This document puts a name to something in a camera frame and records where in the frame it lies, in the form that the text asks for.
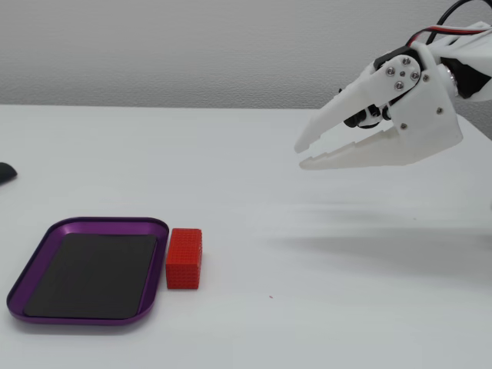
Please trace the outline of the white gripper with motor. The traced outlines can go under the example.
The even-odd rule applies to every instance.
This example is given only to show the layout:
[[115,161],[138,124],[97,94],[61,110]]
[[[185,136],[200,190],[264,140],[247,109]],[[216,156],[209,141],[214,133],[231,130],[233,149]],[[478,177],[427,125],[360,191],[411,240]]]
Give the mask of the white gripper with motor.
[[416,43],[389,52],[312,115],[294,150],[308,150],[323,133],[371,105],[385,105],[382,115],[393,127],[299,166],[308,171],[402,166],[451,148],[463,138],[456,94],[454,73],[427,46]]

